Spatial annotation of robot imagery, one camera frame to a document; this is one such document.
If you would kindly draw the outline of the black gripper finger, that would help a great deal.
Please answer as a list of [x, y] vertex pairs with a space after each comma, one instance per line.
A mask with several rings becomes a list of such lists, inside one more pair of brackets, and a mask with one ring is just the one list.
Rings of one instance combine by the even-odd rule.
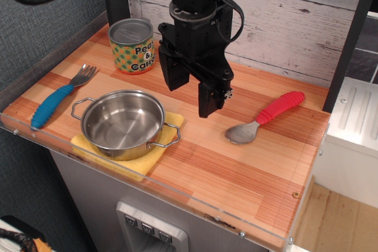
[[190, 73], [181, 64], [181, 58], [165, 47], [159, 47], [159, 60], [164, 80], [170, 91], [174, 91], [190, 80]]
[[222, 109], [224, 106], [223, 89], [210, 81], [198, 85], [198, 113], [201, 118]]

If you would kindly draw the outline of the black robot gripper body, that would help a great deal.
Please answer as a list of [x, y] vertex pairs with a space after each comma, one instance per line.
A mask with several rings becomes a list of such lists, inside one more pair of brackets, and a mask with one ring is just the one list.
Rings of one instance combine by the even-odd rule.
[[173, 51], [181, 64], [200, 83], [210, 81], [223, 89], [224, 98], [231, 95], [233, 72], [225, 58], [231, 43], [233, 10], [227, 4], [211, 4], [203, 12], [188, 12], [170, 4], [173, 24], [163, 22], [160, 47]]

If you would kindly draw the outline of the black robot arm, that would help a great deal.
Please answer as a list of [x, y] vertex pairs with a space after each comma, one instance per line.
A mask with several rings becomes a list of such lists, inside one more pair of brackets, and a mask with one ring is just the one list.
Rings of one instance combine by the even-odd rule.
[[198, 81], [198, 112], [202, 118], [222, 109], [232, 96], [233, 72], [225, 49], [241, 34], [232, 34], [233, 12], [243, 11], [233, 0], [172, 0], [173, 24], [159, 24], [159, 59], [168, 88]]

